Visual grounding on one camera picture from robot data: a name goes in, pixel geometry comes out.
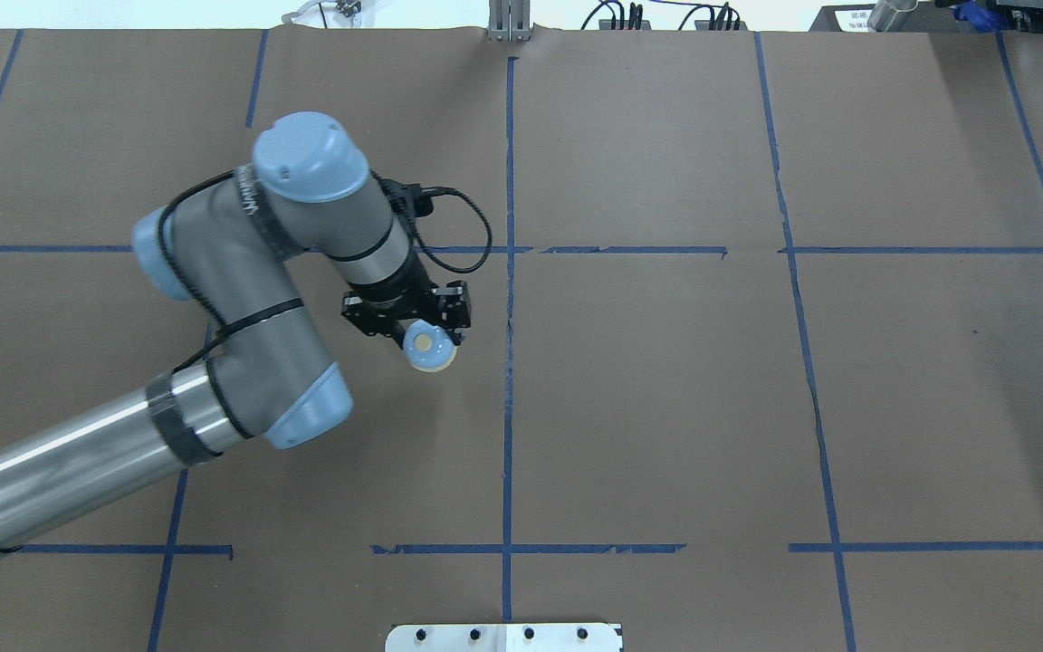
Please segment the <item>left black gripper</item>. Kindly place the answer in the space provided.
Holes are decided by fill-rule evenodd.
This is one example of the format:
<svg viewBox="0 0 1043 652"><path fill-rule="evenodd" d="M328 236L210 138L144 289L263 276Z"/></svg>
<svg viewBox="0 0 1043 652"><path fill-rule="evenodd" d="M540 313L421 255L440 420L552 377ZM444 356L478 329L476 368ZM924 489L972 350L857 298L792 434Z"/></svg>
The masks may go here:
<svg viewBox="0 0 1043 652"><path fill-rule="evenodd" d="M366 300L358 292L342 297L342 315L366 337L386 337L403 347L407 322L427 321L442 330L453 346L464 343L464 330L472 327L472 296L464 281L446 286L426 282L409 286L387 301Z"/></svg>

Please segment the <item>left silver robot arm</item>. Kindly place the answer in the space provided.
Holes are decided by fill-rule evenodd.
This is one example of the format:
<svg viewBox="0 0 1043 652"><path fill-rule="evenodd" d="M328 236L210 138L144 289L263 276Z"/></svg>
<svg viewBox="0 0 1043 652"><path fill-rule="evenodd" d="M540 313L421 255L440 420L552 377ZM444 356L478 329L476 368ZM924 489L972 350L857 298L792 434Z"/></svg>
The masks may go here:
<svg viewBox="0 0 1043 652"><path fill-rule="evenodd" d="M62 525L214 462L260 437L301 446L350 416L351 391L292 277L319 253L364 337L410 352L432 337L443 369L471 325L463 281L426 271L418 224L455 188L375 171L338 120L282 116L244 164L179 191L134 226L150 283L207 317L208 335L119 399L0 449L0 560Z"/></svg>

